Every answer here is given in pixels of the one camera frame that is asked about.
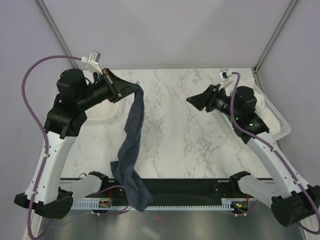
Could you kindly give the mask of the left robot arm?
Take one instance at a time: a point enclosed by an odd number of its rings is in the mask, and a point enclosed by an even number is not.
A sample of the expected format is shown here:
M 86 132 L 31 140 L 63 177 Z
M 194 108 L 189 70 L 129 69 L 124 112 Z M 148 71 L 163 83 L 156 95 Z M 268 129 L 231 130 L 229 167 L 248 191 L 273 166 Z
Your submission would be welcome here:
M 104 68 L 95 82 L 88 84 L 82 70 L 72 68 L 61 73 L 58 94 L 44 124 L 44 146 L 33 179 L 14 203 L 47 219 L 64 218 L 73 203 L 85 197 L 105 197 L 109 178 L 92 171 L 85 178 L 60 186 L 60 178 L 69 152 L 87 120 L 86 110 L 107 100 L 117 103 L 141 92 L 138 84 L 117 77 Z

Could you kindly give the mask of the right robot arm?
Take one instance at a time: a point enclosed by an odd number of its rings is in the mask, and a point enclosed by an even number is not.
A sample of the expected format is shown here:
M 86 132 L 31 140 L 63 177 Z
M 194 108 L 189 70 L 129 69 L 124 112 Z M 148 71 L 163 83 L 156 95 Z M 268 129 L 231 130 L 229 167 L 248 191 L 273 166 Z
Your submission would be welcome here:
M 219 85 L 211 84 L 204 92 L 186 100 L 199 111 L 216 110 L 228 117 L 235 134 L 255 153 L 274 180 L 274 185 L 270 185 L 248 172 L 236 173 L 228 185 L 232 196 L 254 197 L 268 206 L 284 227 L 320 215 L 320 187 L 311 186 L 280 151 L 269 128 L 255 112 L 257 99 L 252 88 L 240 86 L 228 96 Z

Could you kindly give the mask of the dark blue towel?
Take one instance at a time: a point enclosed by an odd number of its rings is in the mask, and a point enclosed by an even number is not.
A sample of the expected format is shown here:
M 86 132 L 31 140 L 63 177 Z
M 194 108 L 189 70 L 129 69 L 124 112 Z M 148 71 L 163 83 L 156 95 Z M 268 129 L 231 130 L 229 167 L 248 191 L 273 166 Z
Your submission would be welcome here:
M 144 91 L 139 87 L 134 93 L 134 100 L 128 112 L 124 126 L 126 137 L 119 148 L 117 161 L 110 162 L 114 179 L 124 187 L 129 205 L 138 211 L 144 211 L 153 201 L 152 194 L 135 171 L 144 117 Z

